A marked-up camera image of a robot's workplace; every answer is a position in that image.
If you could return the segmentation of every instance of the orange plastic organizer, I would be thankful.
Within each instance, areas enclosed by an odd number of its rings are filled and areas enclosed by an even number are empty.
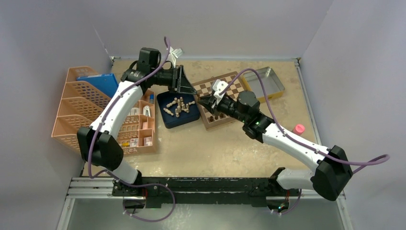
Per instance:
[[[104,93],[86,81],[76,81],[77,77],[97,75],[88,66],[70,68],[66,77],[65,87],[59,103],[54,129],[51,137],[80,153],[76,133],[82,126],[88,127],[103,111],[110,101]],[[127,116],[118,133],[117,142],[120,145],[129,143],[132,138],[138,138],[136,147],[123,147],[124,154],[135,152],[150,153],[157,150],[155,138],[155,102],[149,103],[149,96],[154,92],[148,90],[134,107],[142,111],[149,105],[151,117],[142,114]],[[151,137],[152,145],[145,146],[144,138]]]

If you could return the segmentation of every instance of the chessboard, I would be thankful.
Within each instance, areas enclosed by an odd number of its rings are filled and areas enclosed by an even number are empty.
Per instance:
[[[225,81],[230,83],[231,80],[237,75],[237,72],[227,73],[218,77],[211,77],[206,80],[202,80],[196,83],[193,83],[193,87],[197,91],[197,95],[195,96],[196,101],[198,101],[198,97],[210,95],[212,93],[212,84],[215,80],[220,79],[221,81]],[[245,81],[244,77],[240,76],[226,91],[227,95],[229,95],[232,99],[236,100],[238,94],[244,90],[248,90],[247,82]],[[227,124],[235,119],[224,114],[220,116],[213,116],[207,109],[205,109],[201,105],[197,105],[199,108],[200,114],[202,116],[202,120],[206,129],[211,129],[213,127],[217,127],[219,125]]]

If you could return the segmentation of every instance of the small box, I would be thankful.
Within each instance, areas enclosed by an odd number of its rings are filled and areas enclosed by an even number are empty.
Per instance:
[[[151,146],[152,145],[152,137],[144,138],[144,146]]]
[[[137,146],[138,146],[138,138],[131,138],[130,147],[137,147]]]

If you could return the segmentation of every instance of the dark blue tray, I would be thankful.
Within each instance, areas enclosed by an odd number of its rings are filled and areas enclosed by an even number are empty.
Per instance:
[[[173,128],[177,126],[184,125],[186,123],[198,120],[200,117],[199,109],[197,108],[197,102],[195,104],[191,104],[189,107],[189,113],[181,112],[179,117],[175,116],[175,108],[177,104],[174,104],[169,110],[173,112],[173,116],[167,114],[163,109],[166,108],[166,105],[171,103],[173,99],[177,97],[183,98],[183,102],[188,103],[194,101],[193,95],[190,94],[183,94],[183,93],[170,93],[170,92],[163,92],[157,95],[157,102],[159,105],[159,110],[162,115],[162,120],[164,121],[166,128]]]

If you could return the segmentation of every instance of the metal tray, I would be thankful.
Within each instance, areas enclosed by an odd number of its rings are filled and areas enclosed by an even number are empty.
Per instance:
[[[269,99],[281,97],[283,95],[285,87],[283,86],[281,80],[279,80],[278,76],[271,67],[258,69],[257,72],[261,77],[261,80],[264,84]],[[245,73],[244,78],[248,83],[250,90],[254,92],[258,100],[260,102],[265,102],[265,97],[264,93],[262,92],[261,84],[259,83],[259,80],[255,75],[255,73],[253,72]]]

